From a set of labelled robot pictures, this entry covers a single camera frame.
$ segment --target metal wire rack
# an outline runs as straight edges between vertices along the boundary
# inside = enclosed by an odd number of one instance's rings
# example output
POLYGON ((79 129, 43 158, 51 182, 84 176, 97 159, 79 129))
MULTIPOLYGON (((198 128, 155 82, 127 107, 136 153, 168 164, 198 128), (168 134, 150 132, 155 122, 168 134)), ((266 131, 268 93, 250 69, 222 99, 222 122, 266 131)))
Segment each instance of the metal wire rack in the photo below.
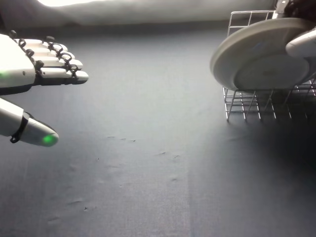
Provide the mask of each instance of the metal wire rack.
MULTIPOLYGON (((227 36, 253 23, 271 19, 273 13, 274 10, 234 11, 231 13, 227 36)), ((227 121, 232 114, 242 114, 244 120, 250 115, 256 116, 259 120, 264 116, 273 116, 275 119, 293 119, 300 116, 309 119, 316 111, 315 76, 316 72, 308 82, 290 90, 257 90, 246 93, 223 88, 227 121)))

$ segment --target gray fabric surface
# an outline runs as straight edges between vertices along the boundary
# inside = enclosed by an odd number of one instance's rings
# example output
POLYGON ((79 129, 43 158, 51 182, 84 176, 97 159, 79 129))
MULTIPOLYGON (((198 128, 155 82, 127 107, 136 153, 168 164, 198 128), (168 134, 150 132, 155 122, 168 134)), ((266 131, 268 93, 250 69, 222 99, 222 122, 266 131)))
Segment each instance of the gray fabric surface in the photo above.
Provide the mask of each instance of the gray fabric surface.
POLYGON ((226 26, 28 32, 68 46, 90 80, 6 96, 60 142, 0 137, 0 236, 314 236, 314 130, 226 122, 208 66, 226 26))

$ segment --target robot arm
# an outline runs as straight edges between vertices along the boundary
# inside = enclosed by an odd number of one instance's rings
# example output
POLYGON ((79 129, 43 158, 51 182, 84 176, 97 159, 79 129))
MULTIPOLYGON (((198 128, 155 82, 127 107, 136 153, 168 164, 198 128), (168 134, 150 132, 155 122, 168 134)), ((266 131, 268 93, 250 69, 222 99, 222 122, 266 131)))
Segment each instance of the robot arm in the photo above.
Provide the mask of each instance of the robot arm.
MULTIPOLYGON (((82 63, 68 49, 47 37, 16 39, 0 35, 0 95, 28 91, 35 85, 82 84, 88 74, 81 71, 82 63)), ((31 114, 0 98, 0 135, 11 136, 11 142, 23 141, 38 146, 53 146, 58 134, 31 114)))

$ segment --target green led light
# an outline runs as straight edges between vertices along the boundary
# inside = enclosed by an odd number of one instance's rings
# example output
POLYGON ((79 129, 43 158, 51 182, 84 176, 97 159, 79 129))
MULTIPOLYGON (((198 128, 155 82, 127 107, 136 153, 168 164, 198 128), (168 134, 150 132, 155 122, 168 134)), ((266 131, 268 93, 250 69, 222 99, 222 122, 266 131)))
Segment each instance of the green led light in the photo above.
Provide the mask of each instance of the green led light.
POLYGON ((56 142, 56 137, 54 137, 53 135, 47 135, 43 138, 43 142, 45 144, 53 144, 56 142))

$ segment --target white plate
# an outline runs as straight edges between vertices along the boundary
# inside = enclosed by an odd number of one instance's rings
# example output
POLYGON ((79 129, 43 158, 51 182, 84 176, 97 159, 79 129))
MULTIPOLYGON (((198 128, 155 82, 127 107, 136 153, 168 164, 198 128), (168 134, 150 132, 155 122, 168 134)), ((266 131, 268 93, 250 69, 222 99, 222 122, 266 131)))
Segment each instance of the white plate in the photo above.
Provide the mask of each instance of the white plate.
POLYGON ((287 89, 308 80, 315 58, 292 58, 285 46, 315 25, 299 18, 262 21, 232 34, 214 53, 211 71, 230 90, 287 89))

